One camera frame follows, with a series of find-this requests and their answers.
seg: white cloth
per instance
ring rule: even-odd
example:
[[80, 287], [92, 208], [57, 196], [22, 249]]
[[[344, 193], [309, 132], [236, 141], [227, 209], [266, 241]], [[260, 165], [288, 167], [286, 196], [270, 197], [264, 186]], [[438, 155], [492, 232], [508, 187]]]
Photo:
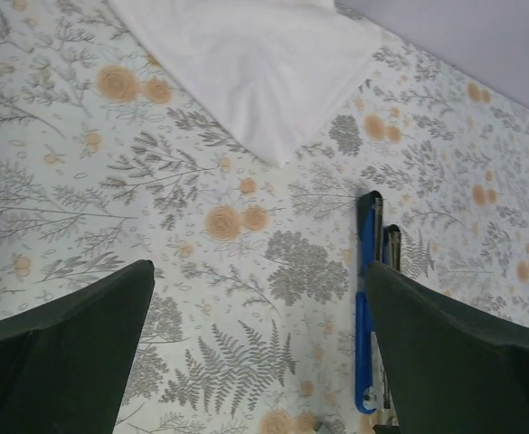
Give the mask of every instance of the white cloth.
[[375, 24], [342, 16], [327, 0], [302, 1], [110, 3], [238, 143], [283, 166], [368, 77], [381, 43]]

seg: blue tool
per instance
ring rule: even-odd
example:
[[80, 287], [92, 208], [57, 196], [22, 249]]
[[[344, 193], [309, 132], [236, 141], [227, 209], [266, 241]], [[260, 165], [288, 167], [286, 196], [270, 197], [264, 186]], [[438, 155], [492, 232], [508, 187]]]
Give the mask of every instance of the blue tool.
[[374, 412], [366, 403], [373, 387], [372, 333], [373, 317], [364, 293], [364, 273], [369, 264], [383, 260], [383, 197], [370, 192], [356, 201], [356, 223], [359, 237], [359, 279], [356, 292], [356, 336], [354, 366], [354, 401], [365, 414]]

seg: gray surface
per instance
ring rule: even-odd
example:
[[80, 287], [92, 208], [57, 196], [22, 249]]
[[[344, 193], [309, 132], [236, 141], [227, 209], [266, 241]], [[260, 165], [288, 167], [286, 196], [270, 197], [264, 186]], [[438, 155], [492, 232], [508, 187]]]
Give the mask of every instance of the gray surface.
[[343, 2], [529, 108], [529, 2]]

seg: tool handle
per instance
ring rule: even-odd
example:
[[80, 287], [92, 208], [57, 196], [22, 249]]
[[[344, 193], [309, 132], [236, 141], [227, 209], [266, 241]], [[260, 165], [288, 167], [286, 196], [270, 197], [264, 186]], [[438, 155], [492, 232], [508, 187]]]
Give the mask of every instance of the tool handle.
[[368, 300], [364, 292], [356, 293], [356, 336], [354, 350], [356, 363], [354, 364], [354, 402], [356, 408], [364, 414], [371, 414], [374, 409], [364, 406], [364, 394], [373, 385], [373, 353], [371, 350], [372, 318], [369, 312]]

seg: white fabric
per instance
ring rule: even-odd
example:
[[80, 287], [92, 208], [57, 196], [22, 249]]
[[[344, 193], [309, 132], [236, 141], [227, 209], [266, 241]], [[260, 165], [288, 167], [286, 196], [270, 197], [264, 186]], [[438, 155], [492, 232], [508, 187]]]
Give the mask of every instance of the white fabric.
[[283, 166], [364, 82], [381, 42], [375, 24], [308, 1], [110, 3], [242, 146]]

